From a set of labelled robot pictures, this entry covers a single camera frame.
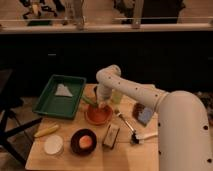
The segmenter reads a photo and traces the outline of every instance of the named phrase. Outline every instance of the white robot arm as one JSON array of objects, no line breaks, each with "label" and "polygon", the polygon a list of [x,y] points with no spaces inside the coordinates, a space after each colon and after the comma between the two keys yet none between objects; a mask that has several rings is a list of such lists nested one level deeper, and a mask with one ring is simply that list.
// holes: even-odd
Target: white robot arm
[{"label": "white robot arm", "polygon": [[212,171],[209,124],[200,99],[186,91],[147,88],[120,74],[117,65],[97,72],[97,101],[109,99],[116,89],[159,114],[160,171]]}]

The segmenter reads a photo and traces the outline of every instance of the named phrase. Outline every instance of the black bowl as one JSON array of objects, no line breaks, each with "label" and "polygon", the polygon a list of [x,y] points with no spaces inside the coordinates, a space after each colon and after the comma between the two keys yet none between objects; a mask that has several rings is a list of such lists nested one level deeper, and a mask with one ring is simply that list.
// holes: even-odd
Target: black bowl
[{"label": "black bowl", "polygon": [[[79,145],[79,140],[81,137],[88,135],[91,137],[92,139],[92,145],[89,148],[86,149],[82,149]],[[96,147],[97,145],[97,138],[96,135],[93,131],[91,131],[90,129],[80,129],[78,130],[71,138],[71,149],[74,153],[78,154],[78,155],[88,155],[90,154]]]}]

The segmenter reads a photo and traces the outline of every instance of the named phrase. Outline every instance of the black cabinet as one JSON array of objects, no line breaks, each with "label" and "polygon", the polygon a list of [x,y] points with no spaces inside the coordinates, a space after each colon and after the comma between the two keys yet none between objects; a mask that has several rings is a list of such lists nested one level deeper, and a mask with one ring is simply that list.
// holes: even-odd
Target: black cabinet
[{"label": "black cabinet", "polygon": [[14,69],[21,95],[39,95],[52,74],[95,83],[111,64],[126,79],[168,91],[212,91],[212,40],[203,31],[0,35],[0,67]]}]

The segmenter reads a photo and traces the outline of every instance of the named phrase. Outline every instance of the green tray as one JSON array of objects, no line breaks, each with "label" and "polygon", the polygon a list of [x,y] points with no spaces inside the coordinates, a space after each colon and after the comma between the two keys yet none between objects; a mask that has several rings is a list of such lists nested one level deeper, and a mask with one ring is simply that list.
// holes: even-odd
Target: green tray
[{"label": "green tray", "polygon": [[[64,84],[72,97],[56,96],[58,84]],[[50,117],[74,119],[86,84],[86,78],[52,75],[42,91],[33,112]]]}]

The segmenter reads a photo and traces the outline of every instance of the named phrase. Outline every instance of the white cloth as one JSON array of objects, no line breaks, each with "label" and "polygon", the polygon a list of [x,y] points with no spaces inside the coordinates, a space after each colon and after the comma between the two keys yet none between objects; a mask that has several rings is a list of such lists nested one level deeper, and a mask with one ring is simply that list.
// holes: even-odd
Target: white cloth
[{"label": "white cloth", "polygon": [[55,95],[56,96],[66,96],[66,97],[72,97],[73,96],[73,94],[70,92],[68,87],[64,86],[64,84],[58,84]]}]

